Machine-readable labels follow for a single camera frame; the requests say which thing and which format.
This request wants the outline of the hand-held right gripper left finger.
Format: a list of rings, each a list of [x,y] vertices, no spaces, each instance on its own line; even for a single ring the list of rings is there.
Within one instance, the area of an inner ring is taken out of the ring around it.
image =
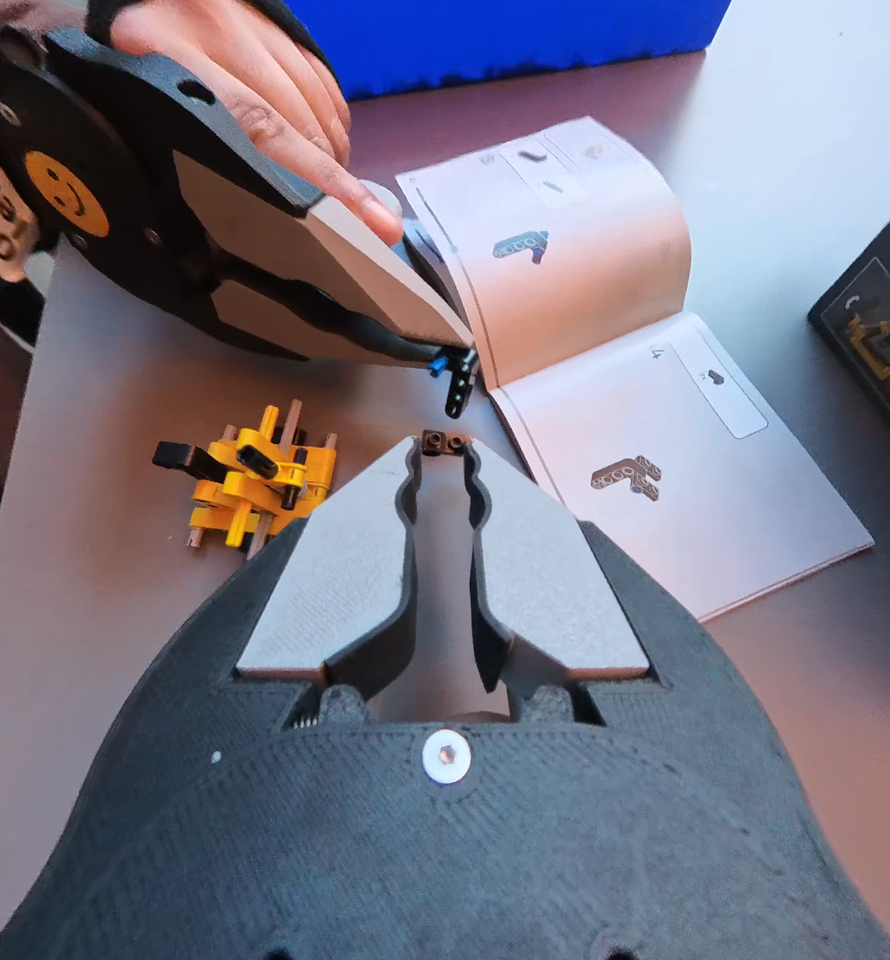
[[[416,645],[421,459],[404,438],[309,516],[239,674],[343,684],[370,700],[403,673]]]

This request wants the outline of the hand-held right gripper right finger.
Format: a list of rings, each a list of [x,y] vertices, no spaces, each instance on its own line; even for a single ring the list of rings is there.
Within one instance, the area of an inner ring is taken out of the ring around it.
[[[466,447],[475,663],[487,691],[641,678],[643,648],[578,520],[479,440]]]

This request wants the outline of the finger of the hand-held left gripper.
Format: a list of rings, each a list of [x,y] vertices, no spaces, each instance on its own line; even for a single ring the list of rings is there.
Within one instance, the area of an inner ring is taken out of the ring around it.
[[[338,334],[320,331],[289,308],[233,280],[224,281],[211,295],[211,300],[223,323],[309,360],[382,366],[416,365],[366,350]]]
[[[216,245],[246,267],[307,282],[405,339],[473,345],[451,306],[337,199],[325,196],[298,218],[178,151],[174,161],[187,204]],[[255,280],[227,276],[219,286],[225,280],[260,293]]]

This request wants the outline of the black angled lego beam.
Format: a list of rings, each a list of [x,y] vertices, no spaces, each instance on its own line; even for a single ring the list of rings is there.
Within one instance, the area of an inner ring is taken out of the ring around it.
[[[448,418],[458,420],[470,402],[481,362],[475,348],[470,348],[463,353],[449,351],[446,360],[446,371],[451,379],[445,413]]]

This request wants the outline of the yellow lego assembly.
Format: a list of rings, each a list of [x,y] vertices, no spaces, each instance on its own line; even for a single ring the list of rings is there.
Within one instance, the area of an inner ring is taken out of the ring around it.
[[[338,435],[318,446],[299,426],[303,404],[295,399],[283,424],[280,410],[265,408],[258,428],[227,425],[207,448],[161,440],[152,464],[191,477],[195,507],[188,522],[187,547],[207,537],[255,556],[292,522],[307,518],[331,491]]]

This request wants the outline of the black lego set box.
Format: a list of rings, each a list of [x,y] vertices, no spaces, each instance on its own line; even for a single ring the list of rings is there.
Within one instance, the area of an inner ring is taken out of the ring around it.
[[[807,319],[890,428],[890,220]]]

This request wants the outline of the person's left hand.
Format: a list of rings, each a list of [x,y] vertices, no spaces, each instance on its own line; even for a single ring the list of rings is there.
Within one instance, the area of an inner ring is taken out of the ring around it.
[[[262,12],[239,1],[140,2],[115,16],[111,41],[186,67],[258,150],[339,200],[387,245],[401,239],[401,216],[348,171],[351,114],[336,79]]]

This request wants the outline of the white instruction booklet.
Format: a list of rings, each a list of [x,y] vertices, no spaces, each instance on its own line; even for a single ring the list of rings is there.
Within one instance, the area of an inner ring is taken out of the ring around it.
[[[707,621],[871,534],[703,320],[655,166],[590,117],[398,174],[537,484]]]

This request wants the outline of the blue plastic bin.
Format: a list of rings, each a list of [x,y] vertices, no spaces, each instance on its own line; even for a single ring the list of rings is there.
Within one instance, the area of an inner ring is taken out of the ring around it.
[[[352,100],[705,49],[729,1],[294,1]]]

